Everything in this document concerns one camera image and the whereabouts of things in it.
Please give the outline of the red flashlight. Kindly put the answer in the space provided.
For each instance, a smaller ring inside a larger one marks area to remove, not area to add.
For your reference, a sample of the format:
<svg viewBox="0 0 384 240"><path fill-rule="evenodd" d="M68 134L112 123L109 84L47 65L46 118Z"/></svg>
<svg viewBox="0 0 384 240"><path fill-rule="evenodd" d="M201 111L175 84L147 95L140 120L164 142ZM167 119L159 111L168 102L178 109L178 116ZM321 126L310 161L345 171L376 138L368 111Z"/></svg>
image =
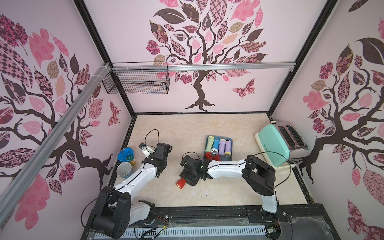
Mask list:
<svg viewBox="0 0 384 240"><path fill-rule="evenodd" d="M217 162L220 162L221 161L221 157L219 155L214 155L212 157L212 161L217 161Z"/></svg>
<svg viewBox="0 0 384 240"><path fill-rule="evenodd" d="M205 157L205 159L207 159L207 160L212 160L212 159L213 159L213 156L212 156L211 152L207 152L207 153L205 153L204 157Z"/></svg>
<svg viewBox="0 0 384 240"><path fill-rule="evenodd" d="M182 189L186 184L186 180L184 178L181 178L177 181L176 185L179 189Z"/></svg>

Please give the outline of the blue flashlight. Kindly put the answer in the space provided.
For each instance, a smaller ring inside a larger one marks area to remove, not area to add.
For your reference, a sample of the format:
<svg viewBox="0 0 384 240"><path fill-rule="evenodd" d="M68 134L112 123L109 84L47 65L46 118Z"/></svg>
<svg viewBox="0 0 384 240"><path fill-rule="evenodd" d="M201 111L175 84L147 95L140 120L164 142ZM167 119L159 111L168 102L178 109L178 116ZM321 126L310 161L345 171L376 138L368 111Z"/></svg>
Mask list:
<svg viewBox="0 0 384 240"><path fill-rule="evenodd" d="M220 140L215 138L213 142L213 146L211 148L211 154L212 155L217 155L219 153L219 142Z"/></svg>

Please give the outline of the pale green flashlight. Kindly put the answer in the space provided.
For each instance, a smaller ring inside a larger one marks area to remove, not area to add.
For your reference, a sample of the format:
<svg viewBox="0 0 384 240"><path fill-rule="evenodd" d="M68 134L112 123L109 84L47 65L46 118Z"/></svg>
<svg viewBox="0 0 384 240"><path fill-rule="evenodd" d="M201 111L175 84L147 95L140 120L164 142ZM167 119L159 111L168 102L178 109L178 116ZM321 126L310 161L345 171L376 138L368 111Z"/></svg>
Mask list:
<svg viewBox="0 0 384 240"><path fill-rule="evenodd" d="M206 142L206 148L205 148L206 153L211 152L214 141L215 141L215 138L213 136L208 136L207 142Z"/></svg>

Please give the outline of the purple flashlight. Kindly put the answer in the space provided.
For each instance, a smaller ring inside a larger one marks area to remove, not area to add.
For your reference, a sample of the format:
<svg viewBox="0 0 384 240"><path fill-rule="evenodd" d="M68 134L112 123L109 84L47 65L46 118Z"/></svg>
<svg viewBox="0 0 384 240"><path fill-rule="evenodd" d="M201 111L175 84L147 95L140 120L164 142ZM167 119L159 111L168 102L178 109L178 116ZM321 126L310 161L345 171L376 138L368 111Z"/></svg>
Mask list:
<svg viewBox="0 0 384 240"><path fill-rule="evenodd" d="M232 156L232 141L226 140L224 156L229 158Z"/></svg>
<svg viewBox="0 0 384 240"><path fill-rule="evenodd" d="M226 140L225 139L220 139L219 142L219 155L223 156L225 154L225 147L226 147Z"/></svg>

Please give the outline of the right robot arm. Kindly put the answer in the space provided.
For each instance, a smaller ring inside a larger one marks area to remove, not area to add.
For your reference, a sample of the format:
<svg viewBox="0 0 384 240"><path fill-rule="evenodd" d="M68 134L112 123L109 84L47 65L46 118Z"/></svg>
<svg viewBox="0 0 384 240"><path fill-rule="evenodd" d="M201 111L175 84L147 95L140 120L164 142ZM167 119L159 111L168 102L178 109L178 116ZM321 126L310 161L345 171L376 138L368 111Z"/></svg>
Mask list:
<svg viewBox="0 0 384 240"><path fill-rule="evenodd" d="M217 179L220 177L242 178L261 195L262 211L275 215L278 211L278 200L275 191L276 171L256 155L249 155L244 160L220 162L215 160L195 160L190 156L181 161L183 170L180 177L190 186L199 180Z"/></svg>

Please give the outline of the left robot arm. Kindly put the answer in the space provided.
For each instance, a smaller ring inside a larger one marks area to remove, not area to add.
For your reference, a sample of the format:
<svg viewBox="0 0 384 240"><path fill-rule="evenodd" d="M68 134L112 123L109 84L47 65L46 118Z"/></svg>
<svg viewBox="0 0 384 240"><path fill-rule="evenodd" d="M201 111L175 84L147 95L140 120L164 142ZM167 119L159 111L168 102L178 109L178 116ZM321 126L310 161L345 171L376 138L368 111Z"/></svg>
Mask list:
<svg viewBox="0 0 384 240"><path fill-rule="evenodd" d="M132 205L132 199L146 184L160 176L167 166L167 158L173 147L158 143L156 149L152 150L141 143L140 148L146 156L142 165L120 184L101 190L84 226L86 231L101 233L117 240L128 226L140 221L150 225L155 221L155 204L139 200Z"/></svg>

